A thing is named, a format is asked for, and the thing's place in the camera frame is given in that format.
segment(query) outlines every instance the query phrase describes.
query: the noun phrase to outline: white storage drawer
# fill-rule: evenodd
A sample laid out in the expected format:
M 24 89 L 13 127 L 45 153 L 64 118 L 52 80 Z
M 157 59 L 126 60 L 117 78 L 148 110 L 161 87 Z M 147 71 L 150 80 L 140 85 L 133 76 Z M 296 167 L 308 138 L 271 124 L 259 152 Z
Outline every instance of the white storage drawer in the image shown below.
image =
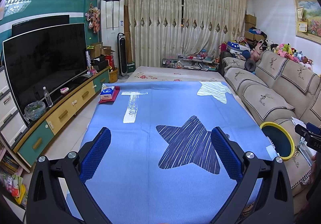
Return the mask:
M 7 79 L 4 73 L 4 67 L 0 67 L 0 97 L 9 90 Z
M 20 113 L 17 112 L 13 118 L 3 127 L 1 135 L 7 141 L 10 147 L 13 146 L 17 137 L 21 138 L 27 126 L 21 117 Z
M 0 100 L 0 127 L 17 110 L 11 92 Z

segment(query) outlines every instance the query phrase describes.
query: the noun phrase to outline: water bottle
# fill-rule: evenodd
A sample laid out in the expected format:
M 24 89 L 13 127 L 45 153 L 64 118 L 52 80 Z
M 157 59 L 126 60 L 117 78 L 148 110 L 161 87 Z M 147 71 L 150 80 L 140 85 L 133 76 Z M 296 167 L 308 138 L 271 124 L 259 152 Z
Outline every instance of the water bottle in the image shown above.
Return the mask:
M 43 89 L 44 89 L 44 96 L 45 96 L 45 99 L 47 101 L 47 104 L 48 104 L 49 107 L 52 107 L 53 104 L 52 104 L 52 100 L 50 98 L 50 94 L 49 94 L 48 90 L 45 87 Z

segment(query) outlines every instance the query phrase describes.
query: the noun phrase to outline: flat screen tv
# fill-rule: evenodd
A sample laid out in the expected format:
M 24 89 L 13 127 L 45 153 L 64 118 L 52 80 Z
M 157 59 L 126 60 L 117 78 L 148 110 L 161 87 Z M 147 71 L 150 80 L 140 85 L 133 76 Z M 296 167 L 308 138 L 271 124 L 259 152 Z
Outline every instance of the flat screen tv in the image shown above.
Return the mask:
M 11 34 L 17 36 L 40 28 L 66 24 L 69 24 L 69 15 L 45 16 L 13 24 Z
M 27 32 L 3 42 L 4 64 L 13 95 L 25 107 L 87 69 L 85 24 L 59 25 Z

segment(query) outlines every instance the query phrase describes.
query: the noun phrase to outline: green drawer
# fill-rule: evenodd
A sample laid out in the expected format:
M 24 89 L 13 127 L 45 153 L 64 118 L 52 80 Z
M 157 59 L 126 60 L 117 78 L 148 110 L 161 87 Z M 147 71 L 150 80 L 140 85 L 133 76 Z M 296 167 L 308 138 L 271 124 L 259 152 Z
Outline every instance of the green drawer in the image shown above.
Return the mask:
M 102 89 L 103 83 L 109 83 L 109 71 L 103 72 L 101 75 L 98 75 L 95 79 L 93 79 L 95 87 L 95 92 L 99 92 Z
M 46 121 L 43 121 L 29 136 L 18 152 L 32 166 L 53 137 L 54 134 L 49 125 Z

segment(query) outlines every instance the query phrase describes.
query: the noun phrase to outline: yellow drawer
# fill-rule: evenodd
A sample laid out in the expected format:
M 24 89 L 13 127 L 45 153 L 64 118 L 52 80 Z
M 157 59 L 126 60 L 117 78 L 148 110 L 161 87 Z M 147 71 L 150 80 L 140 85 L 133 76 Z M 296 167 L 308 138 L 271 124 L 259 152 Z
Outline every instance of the yellow drawer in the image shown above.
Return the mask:
M 95 95 L 95 87 L 93 82 L 89 82 L 78 92 L 76 92 L 71 99 L 73 99 L 74 106 L 77 111 L 91 98 Z
M 62 126 L 77 112 L 72 102 L 73 97 L 70 97 L 47 117 L 46 121 L 54 135 L 56 135 Z

